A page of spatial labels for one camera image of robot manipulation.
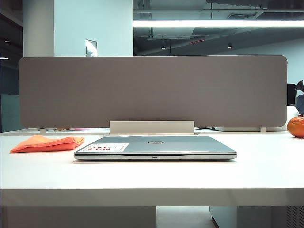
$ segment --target dell logo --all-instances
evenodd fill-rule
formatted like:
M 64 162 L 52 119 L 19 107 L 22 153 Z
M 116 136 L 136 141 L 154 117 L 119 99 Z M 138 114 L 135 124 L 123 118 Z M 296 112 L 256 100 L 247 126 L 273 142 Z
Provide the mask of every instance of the dell logo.
M 148 143 L 151 143 L 151 144 L 161 144 L 161 143 L 163 143 L 163 141 L 148 141 Z

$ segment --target orange towel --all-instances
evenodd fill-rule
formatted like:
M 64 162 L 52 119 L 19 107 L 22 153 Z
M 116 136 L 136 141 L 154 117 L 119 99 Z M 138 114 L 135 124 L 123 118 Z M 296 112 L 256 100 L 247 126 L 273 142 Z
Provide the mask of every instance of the orange towel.
M 66 151 L 78 147 L 84 142 L 84 137 L 66 137 L 61 139 L 49 139 L 42 135 L 34 135 L 22 141 L 11 153 L 43 152 L 43 151 Z

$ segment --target ceiling light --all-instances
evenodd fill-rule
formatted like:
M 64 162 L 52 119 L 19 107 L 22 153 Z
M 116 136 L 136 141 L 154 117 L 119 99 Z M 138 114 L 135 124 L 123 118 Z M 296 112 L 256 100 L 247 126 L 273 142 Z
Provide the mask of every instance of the ceiling light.
M 304 27 L 304 20 L 134 20 L 133 27 Z

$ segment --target laptop sticker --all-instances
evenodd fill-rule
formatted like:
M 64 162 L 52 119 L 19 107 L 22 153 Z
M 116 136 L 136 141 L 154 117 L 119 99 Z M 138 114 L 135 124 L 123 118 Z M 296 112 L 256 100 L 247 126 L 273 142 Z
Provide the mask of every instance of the laptop sticker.
M 94 143 L 94 144 L 88 145 L 87 147 L 81 149 L 80 152 L 95 152 L 95 151 L 121 152 L 121 151 L 124 151 L 128 145 L 129 145 L 129 143 Z

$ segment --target laptop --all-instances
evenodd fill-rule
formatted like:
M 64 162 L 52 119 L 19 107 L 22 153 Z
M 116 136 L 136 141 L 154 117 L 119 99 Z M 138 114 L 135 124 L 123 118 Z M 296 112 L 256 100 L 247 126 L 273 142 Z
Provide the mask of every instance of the laptop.
M 228 160 L 237 153 L 208 136 L 107 136 L 75 152 L 80 160 Z

